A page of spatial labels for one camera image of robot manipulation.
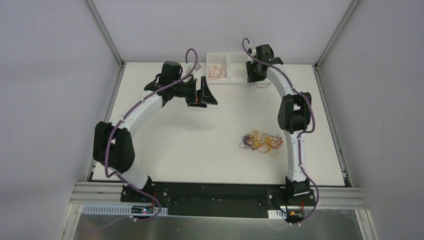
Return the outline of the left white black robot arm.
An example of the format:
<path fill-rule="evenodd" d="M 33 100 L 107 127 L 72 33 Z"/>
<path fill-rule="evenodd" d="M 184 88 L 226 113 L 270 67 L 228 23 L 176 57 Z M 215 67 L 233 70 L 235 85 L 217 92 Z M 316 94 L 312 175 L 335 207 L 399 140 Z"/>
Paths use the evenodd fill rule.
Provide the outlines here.
<path fill-rule="evenodd" d="M 137 102 L 111 122 L 100 121 L 95 126 L 93 159 L 103 165 L 105 175 L 117 175 L 134 186 L 133 195 L 140 202 L 152 198 L 151 178 L 135 163 L 133 136 L 140 127 L 173 98 L 183 98 L 189 107 L 206 108 L 217 105 L 206 77 L 195 78 L 194 64 L 183 73 L 183 66 L 165 61 L 161 72 L 143 89 Z"/>

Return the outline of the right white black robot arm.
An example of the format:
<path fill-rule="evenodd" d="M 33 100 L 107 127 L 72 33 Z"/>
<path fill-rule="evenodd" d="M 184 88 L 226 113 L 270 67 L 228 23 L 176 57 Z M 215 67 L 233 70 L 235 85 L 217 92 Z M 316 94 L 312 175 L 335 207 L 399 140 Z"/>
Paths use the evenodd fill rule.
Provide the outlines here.
<path fill-rule="evenodd" d="M 306 173 L 305 136 L 316 125 L 312 111 L 312 96 L 309 92 L 298 91 L 289 76 L 279 67 L 283 61 L 274 56 L 270 45 L 260 45 L 252 50 L 243 50 L 250 57 L 246 62 L 247 82 L 249 84 L 269 80 L 281 97 L 277 114 L 278 126 L 285 135 L 288 169 L 285 177 L 283 199 L 290 205 L 308 200 L 311 180 Z"/>

